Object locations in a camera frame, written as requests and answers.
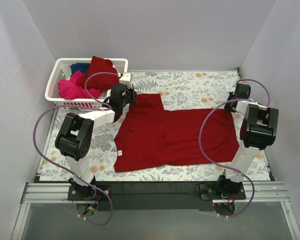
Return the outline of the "red t shirt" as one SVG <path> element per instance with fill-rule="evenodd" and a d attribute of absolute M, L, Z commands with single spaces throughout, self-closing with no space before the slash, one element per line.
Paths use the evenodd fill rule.
<path fill-rule="evenodd" d="M 114 142 L 117 173 L 164 165 L 233 160 L 239 144 L 232 114 L 218 109 L 165 110 L 159 94 L 139 94 Z"/>

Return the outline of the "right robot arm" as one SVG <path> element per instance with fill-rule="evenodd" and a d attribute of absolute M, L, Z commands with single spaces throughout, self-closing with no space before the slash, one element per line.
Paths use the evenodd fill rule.
<path fill-rule="evenodd" d="M 232 198 L 243 189 L 244 174 L 259 153 L 273 145 L 277 136 L 279 110 L 250 99 L 251 86 L 239 80 L 229 93 L 225 109 L 243 115 L 239 147 L 217 180 L 216 192 L 221 198 Z"/>

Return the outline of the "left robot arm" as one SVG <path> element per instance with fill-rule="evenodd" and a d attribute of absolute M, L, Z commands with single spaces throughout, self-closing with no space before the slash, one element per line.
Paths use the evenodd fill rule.
<path fill-rule="evenodd" d="M 96 179 L 90 170 L 87 154 L 90 150 L 93 130 L 116 122 L 128 104 L 134 104 L 137 93 L 133 85 L 116 83 L 110 90 L 102 107 L 83 114 L 68 113 L 55 140 L 55 147 L 65 156 L 70 170 L 74 172 L 68 181 L 74 190 L 86 200 L 96 191 L 90 186 Z"/>

